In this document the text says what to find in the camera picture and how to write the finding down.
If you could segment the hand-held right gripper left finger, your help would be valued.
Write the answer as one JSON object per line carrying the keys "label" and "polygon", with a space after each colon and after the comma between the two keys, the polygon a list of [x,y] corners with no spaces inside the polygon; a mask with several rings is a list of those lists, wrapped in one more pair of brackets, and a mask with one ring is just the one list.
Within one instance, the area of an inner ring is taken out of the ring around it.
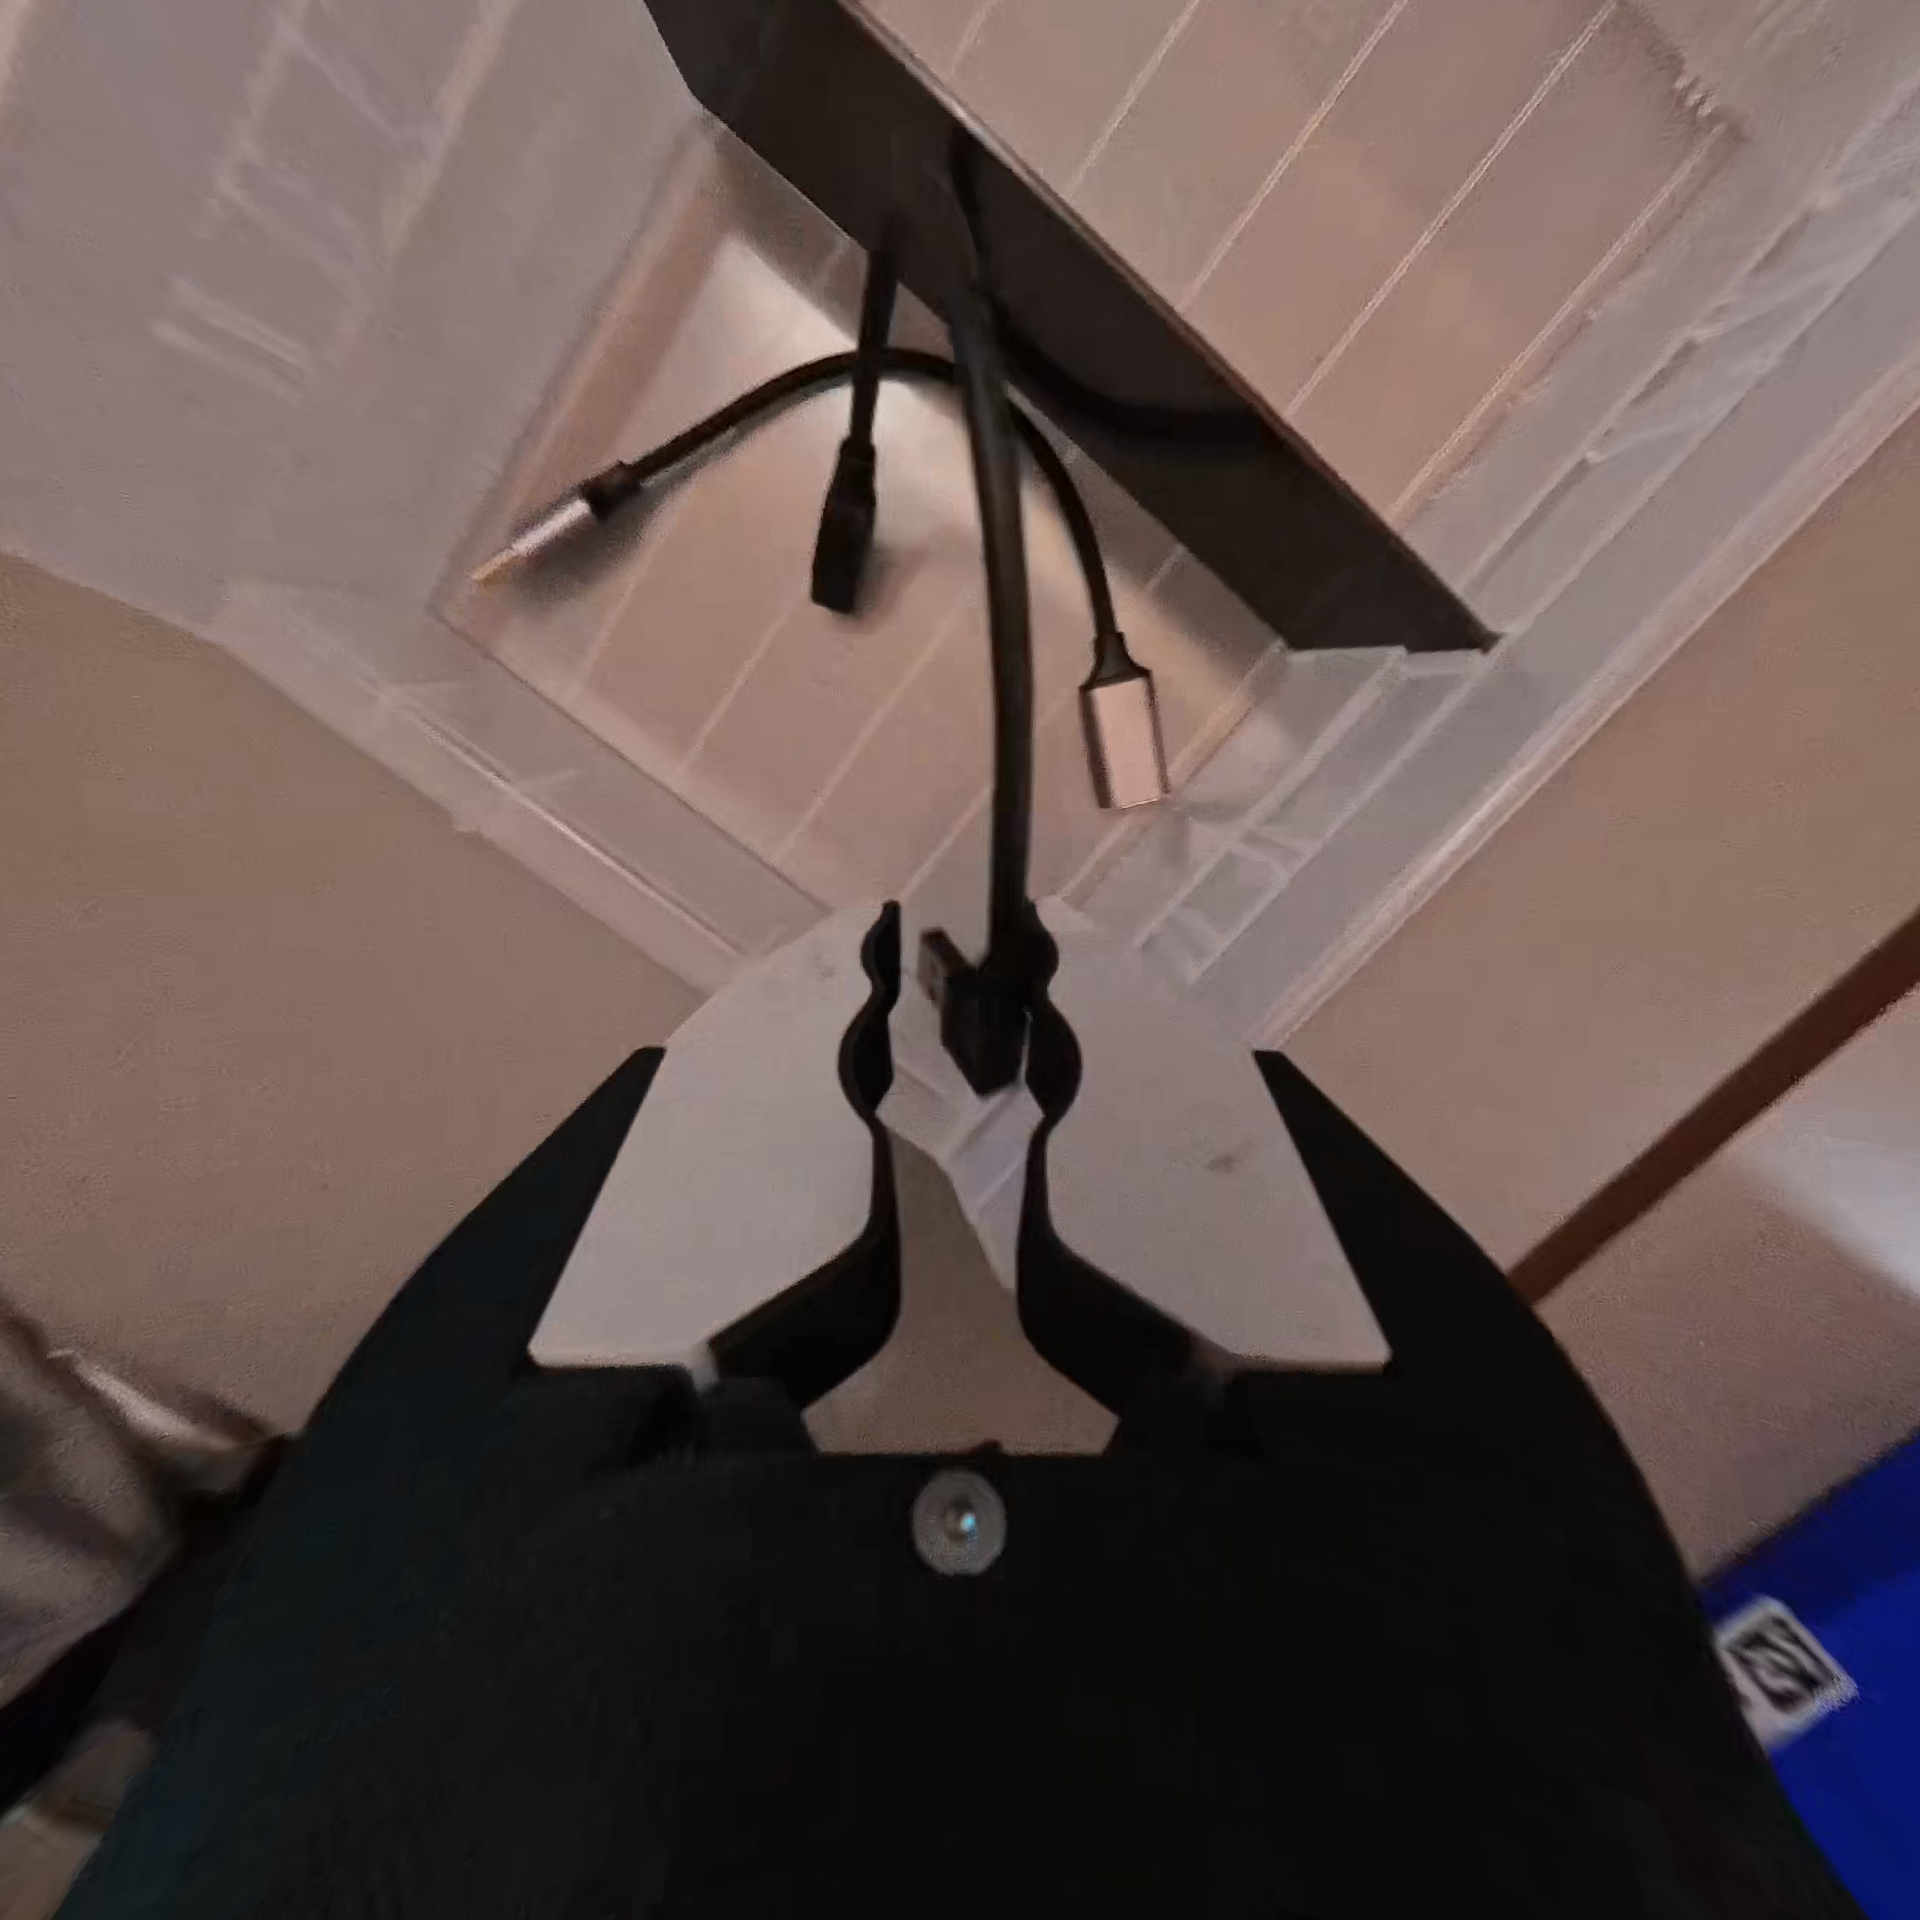
{"label": "hand-held right gripper left finger", "polygon": [[871,1245],[898,1284],[892,1160],[897,904],[830,913],[750,963],[665,1044],[531,1338],[546,1372],[753,1367],[754,1332]]}

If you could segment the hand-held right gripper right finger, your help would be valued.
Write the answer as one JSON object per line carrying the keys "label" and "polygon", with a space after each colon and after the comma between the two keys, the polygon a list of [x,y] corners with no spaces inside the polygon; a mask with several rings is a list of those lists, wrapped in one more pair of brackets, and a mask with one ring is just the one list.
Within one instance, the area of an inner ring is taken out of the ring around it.
{"label": "hand-held right gripper right finger", "polygon": [[1231,1372],[1379,1377],[1387,1335],[1254,1052],[1076,908],[1041,929],[1021,1279],[1065,1256]]}

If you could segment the clear plastic bin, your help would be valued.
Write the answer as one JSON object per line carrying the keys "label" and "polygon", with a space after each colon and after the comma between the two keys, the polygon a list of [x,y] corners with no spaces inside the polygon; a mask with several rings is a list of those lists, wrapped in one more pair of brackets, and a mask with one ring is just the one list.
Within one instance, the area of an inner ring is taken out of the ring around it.
{"label": "clear plastic bin", "polygon": [[[1308,658],[1054,412],[1177,797],[1100,815],[1031,536],[1038,882],[1250,1024],[1326,1004],[1915,403],[1915,5],[810,5],[1143,281],[1492,627]],[[647,5],[4,5],[4,547],[507,786],[691,979],[975,913],[979,569],[881,413],[871,609],[810,610],[844,403],[462,576],[573,473],[850,345],[862,258]]]}

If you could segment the white desk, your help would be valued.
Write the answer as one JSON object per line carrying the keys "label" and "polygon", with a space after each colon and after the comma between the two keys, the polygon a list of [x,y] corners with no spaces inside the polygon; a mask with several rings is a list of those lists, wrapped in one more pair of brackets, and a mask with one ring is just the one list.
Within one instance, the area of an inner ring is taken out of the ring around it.
{"label": "white desk", "polygon": [[[1287,1041],[1498,1259],[1915,909],[1915,421]],[[4,1291],[297,1428],[695,1004],[199,639],[4,565]],[[1695,1572],[1915,1428],[1915,996],[1543,1303]]]}

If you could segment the dark flat panel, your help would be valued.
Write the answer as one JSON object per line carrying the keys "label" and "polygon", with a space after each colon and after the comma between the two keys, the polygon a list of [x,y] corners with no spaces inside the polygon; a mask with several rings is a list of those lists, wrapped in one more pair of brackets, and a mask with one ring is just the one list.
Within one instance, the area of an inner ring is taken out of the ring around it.
{"label": "dark flat panel", "polygon": [[1498,647],[1469,605],[925,66],[847,5],[649,3],[709,117],[858,247],[898,226],[943,308],[918,210],[966,216],[1009,389],[1297,653]]}

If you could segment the black-and-white marker tag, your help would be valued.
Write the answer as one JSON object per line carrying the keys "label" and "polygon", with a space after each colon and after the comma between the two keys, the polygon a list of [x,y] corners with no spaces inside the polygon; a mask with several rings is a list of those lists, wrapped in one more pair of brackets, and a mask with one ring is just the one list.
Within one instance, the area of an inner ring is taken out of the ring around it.
{"label": "black-and-white marker tag", "polygon": [[1858,1699],[1851,1673],[1783,1601],[1754,1599],[1713,1636],[1741,1717],[1769,1756]]}

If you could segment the blue plastic bin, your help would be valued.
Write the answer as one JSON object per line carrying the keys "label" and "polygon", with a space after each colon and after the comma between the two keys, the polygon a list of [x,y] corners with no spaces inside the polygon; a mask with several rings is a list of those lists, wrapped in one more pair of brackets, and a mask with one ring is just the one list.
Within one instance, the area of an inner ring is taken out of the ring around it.
{"label": "blue plastic bin", "polygon": [[1858,1699],[1769,1756],[1868,1915],[1918,1915],[1918,1444],[1889,1455],[1702,1592],[1713,1628],[1787,1602]]}

